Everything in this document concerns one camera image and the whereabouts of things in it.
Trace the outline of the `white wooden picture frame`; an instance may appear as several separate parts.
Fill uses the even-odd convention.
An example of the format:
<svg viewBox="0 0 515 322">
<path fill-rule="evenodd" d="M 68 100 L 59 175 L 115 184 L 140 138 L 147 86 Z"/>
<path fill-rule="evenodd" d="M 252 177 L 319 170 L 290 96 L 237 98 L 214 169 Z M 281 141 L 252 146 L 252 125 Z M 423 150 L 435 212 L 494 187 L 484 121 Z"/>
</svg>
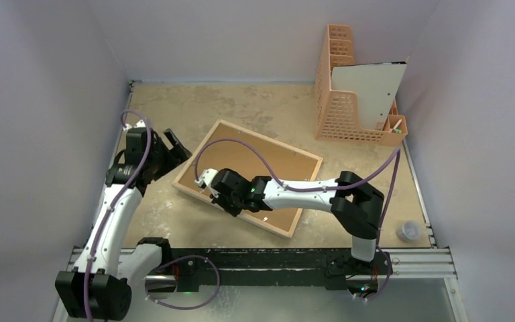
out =
<svg viewBox="0 0 515 322">
<path fill-rule="evenodd" d="M 230 168 L 247 180 L 255 176 L 268 176 L 270 173 L 259 157 L 244 145 L 233 142 L 233 139 L 245 142 L 257 150 L 281 179 L 315 180 L 323 162 L 321 156 L 220 119 L 192 153 L 192 158 L 185 163 L 172 183 L 174 188 L 209 204 L 209 190 L 200 189 L 195 184 L 196 167 L 199 173 L 207 168 Z M 195 166 L 194 158 L 199 152 L 202 155 Z"/>
</svg>

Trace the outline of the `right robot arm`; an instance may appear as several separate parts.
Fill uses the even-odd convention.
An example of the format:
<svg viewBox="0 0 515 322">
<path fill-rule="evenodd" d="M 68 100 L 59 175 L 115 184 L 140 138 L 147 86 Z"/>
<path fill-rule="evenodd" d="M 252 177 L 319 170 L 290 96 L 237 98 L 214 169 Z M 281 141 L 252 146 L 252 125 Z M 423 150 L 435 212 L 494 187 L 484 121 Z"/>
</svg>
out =
<svg viewBox="0 0 515 322">
<path fill-rule="evenodd" d="M 278 209 L 312 209 L 331 213 L 351 235 L 349 263 L 365 273 L 376 264 L 376 247 L 384 194 L 350 171 L 322 181 L 275 181 L 271 176 L 247 180 L 224 168 L 206 169 L 196 184 L 209 189 L 211 202 L 236 217 Z"/>
</svg>

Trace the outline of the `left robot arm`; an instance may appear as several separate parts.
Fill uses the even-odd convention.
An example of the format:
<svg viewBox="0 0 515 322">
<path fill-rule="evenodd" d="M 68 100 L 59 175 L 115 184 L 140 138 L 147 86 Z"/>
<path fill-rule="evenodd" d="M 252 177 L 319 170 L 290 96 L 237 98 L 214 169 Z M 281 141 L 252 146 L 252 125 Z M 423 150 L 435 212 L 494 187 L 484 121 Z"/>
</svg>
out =
<svg viewBox="0 0 515 322">
<path fill-rule="evenodd" d="M 167 147 L 152 129 L 127 130 L 105 178 L 104 199 L 91 236 L 68 271 L 60 271 L 55 287 L 73 318 L 121 321 L 126 316 L 132 288 L 151 271 L 169 272 L 173 265 L 170 242 L 144 237 L 126 259 L 120 258 L 129 224 L 148 185 L 186 162 L 192 153 L 168 128 Z"/>
</svg>

